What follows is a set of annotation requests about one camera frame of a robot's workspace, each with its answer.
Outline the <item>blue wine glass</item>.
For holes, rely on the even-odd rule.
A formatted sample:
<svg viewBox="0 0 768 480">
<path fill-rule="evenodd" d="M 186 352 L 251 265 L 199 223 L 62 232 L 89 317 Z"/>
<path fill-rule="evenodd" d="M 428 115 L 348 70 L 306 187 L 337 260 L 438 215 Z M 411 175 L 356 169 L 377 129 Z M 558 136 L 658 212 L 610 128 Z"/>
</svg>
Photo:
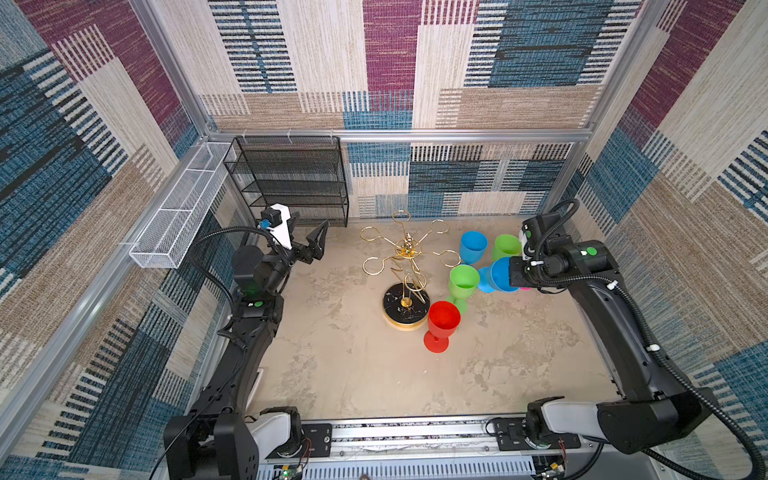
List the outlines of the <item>blue wine glass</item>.
<svg viewBox="0 0 768 480">
<path fill-rule="evenodd" d="M 480 268 L 478 289 L 484 293 L 518 291 L 518 287 L 510 284 L 510 260 L 510 257 L 503 257 L 490 266 Z"/>
<path fill-rule="evenodd" d="M 474 265 L 485 255 L 488 248 L 487 237 L 479 231 L 465 232 L 460 241 L 459 255 L 463 264 Z"/>
</svg>

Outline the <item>green wine glass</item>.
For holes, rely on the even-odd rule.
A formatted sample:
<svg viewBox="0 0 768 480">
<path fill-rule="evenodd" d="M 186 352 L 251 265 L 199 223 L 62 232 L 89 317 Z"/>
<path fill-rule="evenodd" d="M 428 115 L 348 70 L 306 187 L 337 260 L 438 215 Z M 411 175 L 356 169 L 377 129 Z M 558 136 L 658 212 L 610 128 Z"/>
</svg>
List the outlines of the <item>green wine glass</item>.
<svg viewBox="0 0 768 480">
<path fill-rule="evenodd" d="M 502 258 L 521 256 L 523 251 L 519 238 L 511 234 L 501 234 L 496 237 L 492 250 L 492 261 Z"/>
<path fill-rule="evenodd" d="M 473 266 L 461 264 L 453 267 L 449 274 L 449 295 L 446 301 L 465 315 L 468 311 L 467 300 L 476 292 L 479 283 L 480 274 Z"/>
</svg>

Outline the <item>red wine glass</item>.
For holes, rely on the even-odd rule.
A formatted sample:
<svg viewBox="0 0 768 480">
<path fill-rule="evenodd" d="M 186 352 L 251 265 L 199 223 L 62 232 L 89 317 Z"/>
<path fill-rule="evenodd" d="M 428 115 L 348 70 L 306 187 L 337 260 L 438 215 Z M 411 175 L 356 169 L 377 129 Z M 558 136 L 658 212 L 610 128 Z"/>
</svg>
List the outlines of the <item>red wine glass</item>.
<svg viewBox="0 0 768 480">
<path fill-rule="evenodd" d="M 431 305 L 427 315 L 428 330 L 424 346 L 432 353 L 443 353 L 450 345 L 450 337 L 461 323 L 461 313 L 451 302 L 438 301 Z"/>
</svg>

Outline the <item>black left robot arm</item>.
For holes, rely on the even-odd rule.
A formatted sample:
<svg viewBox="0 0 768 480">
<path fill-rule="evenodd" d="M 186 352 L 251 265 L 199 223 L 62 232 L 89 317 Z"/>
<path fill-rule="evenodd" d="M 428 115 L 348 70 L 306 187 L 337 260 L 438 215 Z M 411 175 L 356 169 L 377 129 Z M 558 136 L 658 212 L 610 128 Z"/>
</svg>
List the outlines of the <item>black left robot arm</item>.
<svg viewBox="0 0 768 480">
<path fill-rule="evenodd" d="M 328 222 L 304 243 L 282 245 L 264 223 L 242 232 L 263 237 L 269 250 L 244 244 L 231 264 L 235 291 L 225 293 L 231 314 L 218 335 L 228 344 L 208 384 L 189 412 L 169 420 L 160 462 L 172 479 L 253 479 L 269 455 L 305 455 L 308 440 L 296 407 L 273 407 L 247 420 L 245 407 L 267 349 L 276 337 L 284 310 L 282 291 L 292 267 L 323 258 Z"/>
</svg>

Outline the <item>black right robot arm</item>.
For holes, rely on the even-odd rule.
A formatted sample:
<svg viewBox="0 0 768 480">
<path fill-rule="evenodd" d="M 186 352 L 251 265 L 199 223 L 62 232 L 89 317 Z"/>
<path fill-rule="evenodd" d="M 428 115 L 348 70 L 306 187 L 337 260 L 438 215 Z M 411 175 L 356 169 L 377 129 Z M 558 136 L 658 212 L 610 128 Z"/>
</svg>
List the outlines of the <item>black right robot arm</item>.
<svg viewBox="0 0 768 480">
<path fill-rule="evenodd" d="M 565 200 L 522 223 L 522 253 L 508 260 L 509 282 L 544 294 L 570 294 L 619 397 L 569 402 L 550 396 L 529 403 L 523 422 L 529 445 L 545 449 L 560 435 L 578 435 L 626 455 L 645 454 L 698 479 L 700 473 L 655 449 L 687 437 L 714 416 L 749 457 L 747 478 L 766 478 L 766 462 L 753 439 L 719 406 L 713 391 L 695 386 L 658 342 L 608 248 L 596 240 L 574 242 L 567 234 L 564 225 L 579 206 L 576 199 Z"/>
</svg>

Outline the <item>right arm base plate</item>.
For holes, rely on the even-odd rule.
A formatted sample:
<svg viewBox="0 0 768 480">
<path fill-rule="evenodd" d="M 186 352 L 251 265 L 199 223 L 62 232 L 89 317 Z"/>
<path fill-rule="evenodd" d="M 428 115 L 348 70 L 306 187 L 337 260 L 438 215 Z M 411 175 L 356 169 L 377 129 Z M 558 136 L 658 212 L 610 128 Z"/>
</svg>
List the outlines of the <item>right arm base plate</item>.
<svg viewBox="0 0 768 480">
<path fill-rule="evenodd" d="M 581 440 L 573 434 L 543 433 L 538 440 L 527 437 L 523 417 L 493 417 L 484 426 L 486 433 L 493 437 L 500 451 L 560 450 L 578 449 Z"/>
</svg>

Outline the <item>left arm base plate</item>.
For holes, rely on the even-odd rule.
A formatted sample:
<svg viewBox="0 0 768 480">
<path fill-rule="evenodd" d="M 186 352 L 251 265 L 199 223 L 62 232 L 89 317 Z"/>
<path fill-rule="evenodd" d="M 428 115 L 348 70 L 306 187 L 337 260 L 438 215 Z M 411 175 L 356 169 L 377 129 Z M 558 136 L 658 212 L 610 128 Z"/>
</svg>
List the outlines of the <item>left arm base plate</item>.
<svg viewBox="0 0 768 480">
<path fill-rule="evenodd" d="M 299 459 L 328 458 L 331 455 L 332 440 L 331 423 L 303 423 L 300 442 L 278 447 L 267 459 L 297 462 Z"/>
</svg>

